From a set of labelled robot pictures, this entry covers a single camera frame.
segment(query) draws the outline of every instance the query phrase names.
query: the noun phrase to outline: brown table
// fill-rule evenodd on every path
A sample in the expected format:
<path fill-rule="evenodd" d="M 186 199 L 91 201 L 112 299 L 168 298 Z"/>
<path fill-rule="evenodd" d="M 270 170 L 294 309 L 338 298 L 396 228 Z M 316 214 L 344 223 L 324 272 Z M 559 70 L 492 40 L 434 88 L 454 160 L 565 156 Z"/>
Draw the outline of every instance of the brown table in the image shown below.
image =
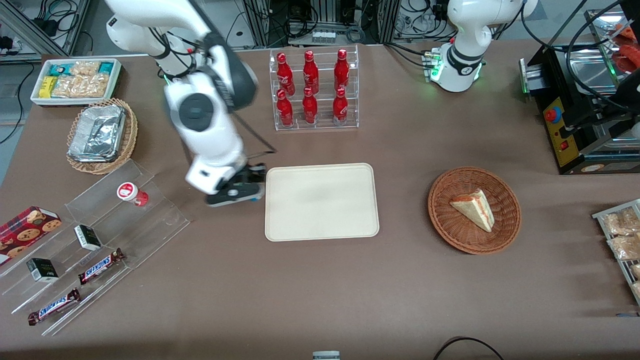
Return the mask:
<path fill-rule="evenodd" d="M 345 360 L 430 359 L 445 340 L 475 336 L 506 359 L 637 359 L 640 319 L 614 316 L 637 307 L 590 214 L 640 197 L 640 176 L 557 175 L 541 116 L 520 93 L 517 60 L 537 48 L 494 43 L 477 83 L 450 94 L 388 49 L 361 46 L 360 129 L 295 134 L 273 129 L 268 51 L 243 53 L 262 87 L 241 114 L 280 151 L 264 158 L 270 167 L 367 162 L 375 172 L 377 236 L 293 243 L 265 239 L 263 200 L 204 206 L 183 180 L 153 59 L 121 58 L 116 95 L 140 122 L 133 158 L 194 222 L 53 337 L 0 299 L 0 357 L 310 359 L 335 349 Z M 65 159 L 77 112 L 33 107 L 0 219 L 57 209 L 98 180 Z M 240 132 L 248 153 L 262 149 Z M 495 172 L 518 195 L 522 231 L 500 254 L 464 254 L 428 220 L 430 184 L 462 165 Z M 478 354 L 489 353 L 457 344 L 448 358 Z"/>

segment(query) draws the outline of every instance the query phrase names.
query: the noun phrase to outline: brown wicker basket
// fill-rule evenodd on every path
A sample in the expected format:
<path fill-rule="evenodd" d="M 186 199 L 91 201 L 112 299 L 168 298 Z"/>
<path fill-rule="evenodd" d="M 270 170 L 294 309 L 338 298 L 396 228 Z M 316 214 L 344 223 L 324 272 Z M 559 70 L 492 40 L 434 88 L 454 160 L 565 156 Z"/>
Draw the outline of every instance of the brown wicker basket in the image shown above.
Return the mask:
<path fill-rule="evenodd" d="M 495 224 L 487 233 L 449 204 L 455 196 L 482 189 Z M 440 235 L 453 247 L 469 254 L 493 254 L 504 250 L 520 231 L 520 204 L 511 188 L 491 172 L 460 167 L 440 175 L 429 191 L 429 217 Z"/>
<path fill-rule="evenodd" d="M 89 172 L 94 175 L 108 174 L 121 167 L 122 164 L 124 164 L 133 153 L 133 148 L 136 146 L 136 136 L 138 135 L 138 121 L 136 120 L 136 114 L 131 111 L 131 108 L 126 102 L 120 99 L 109 99 L 101 102 L 96 102 L 95 104 L 89 105 L 87 108 L 107 105 L 121 106 L 127 112 L 127 117 L 124 122 L 125 129 L 124 133 L 122 134 L 122 143 L 120 143 L 120 155 L 118 155 L 117 159 L 112 163 L 81 163 L 67 156 L 67 160 L 76 170 Z M 74 121 L 73 125 L 71 125 L 71 131 L 69 131 L 69 135 L 67 136 L 67 146 L 71 145 L 71 140 L 76 134 L 76 127 L 78 125 L 79 119 L 80 114 L 76 116 L 76 120 Z"/>

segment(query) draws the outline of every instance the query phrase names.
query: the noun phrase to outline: red emergency stop button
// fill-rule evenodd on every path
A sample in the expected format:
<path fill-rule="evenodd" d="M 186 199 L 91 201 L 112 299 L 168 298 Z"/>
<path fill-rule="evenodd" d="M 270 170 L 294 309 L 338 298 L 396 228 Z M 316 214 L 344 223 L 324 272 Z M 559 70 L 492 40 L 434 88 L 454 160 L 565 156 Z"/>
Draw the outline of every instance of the red emergency stop button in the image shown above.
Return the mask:
<path fill-rule="evenodd" d="M 555 120 L 557 117 L 557 112 L 555 111 L 555 109 L 549 109 L 547 110 L 547 112 L 545 113 L 545 120 L 552 122 L 553 120 Z"/>

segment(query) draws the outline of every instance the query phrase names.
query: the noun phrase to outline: robotic arm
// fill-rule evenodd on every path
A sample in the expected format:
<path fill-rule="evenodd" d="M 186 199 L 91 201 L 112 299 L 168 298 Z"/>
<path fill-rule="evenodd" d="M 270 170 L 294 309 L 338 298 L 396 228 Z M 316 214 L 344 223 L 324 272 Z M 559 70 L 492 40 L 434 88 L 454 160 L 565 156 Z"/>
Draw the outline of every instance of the robotic arm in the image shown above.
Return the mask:
<path fill-rule="evenodd" d="M 247 165 L 229 117 L 251 104 L 257 80 L 195 1 L 106 0 L 114 13 L 107 33 L 118 47 L 155 58 L 171 79 L 164 89 L 168 111 L 195 153 L 187 182 L 208 195 L 210 206 L 259 199 L 266 169 Z M 204 56 L 200 66 L 179 38 L 166 33 L 174 27 L 196 34 Z"/>
<path fill-rule="evenodd" d="M 537 4 L 538 0 L 450 0 L 447 15 L 458 27 L 458 34 L 453 44 L 432 50 L 435 68 L 430 80 L 450 92 L 471 87 L 492 41 L 488 25 L 511 21 L 523 6 L 524 16 L 528 17 Z"/>

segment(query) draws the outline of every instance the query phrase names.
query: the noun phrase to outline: red bottle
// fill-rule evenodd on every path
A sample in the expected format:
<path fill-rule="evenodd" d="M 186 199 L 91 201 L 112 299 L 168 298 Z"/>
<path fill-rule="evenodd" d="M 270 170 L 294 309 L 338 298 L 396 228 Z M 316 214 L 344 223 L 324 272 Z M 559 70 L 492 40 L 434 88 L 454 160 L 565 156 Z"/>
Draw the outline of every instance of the red bottle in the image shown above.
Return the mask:
<path fill-rule="evenodd" d="M 278 89 L 278 92 L 276 94 L 278 96 L 276 107 L 278 108 L 278 116 L 280 117 L 280 122 L 284 127 L 292 127 L 293 107 L 291 106 L 291 101 L 287 99 L 287 94 L 283 89 Z"/>
<path fill-rule="evenodd" d="M 349 63 L 347 62 L 347 51 L 345 49 L 338 50 L 338 61 L 333 68 L 333 75 L 335 77 L 335 90 L 341 86 L 347 88 L 349 85 Z"/>
<path fill-rule="evenodd" d="M 287 63 L 287 56 L 284 53 L 278 53 L 276 56 L 278 59 L 278 82 L 280 88 L 283 88 L 288 96 L 293 96 L 296 93 L 296 86 L 293 85 L 293 71 Z"/>
<path fill-rule="evenodd" d="M 344 97 L 344 88 L 340 87 L 336 91 L 337 96 L 333 100 L 333 123 L 342 126 L 347 122 L 347 106 L 349 103 Z"/>
<path fill-rule="evenodd" d="M 309 125 L 314 125 L 318 119 L 318 101 L 311 86 L 305 87 L 305 98 L 302 99 L 302 107 L 305 109 L 305 121 Z"/>
<path fill-rule="evenodd" d="M 320 91 L 320 75 L 318 74 L 318 65 L 314 61 L 314 52 L 305 51 L 305 67 L 302 69 L 305 77 L 305 86 L 310 86 L 311 91 L 317 94 Z"/>

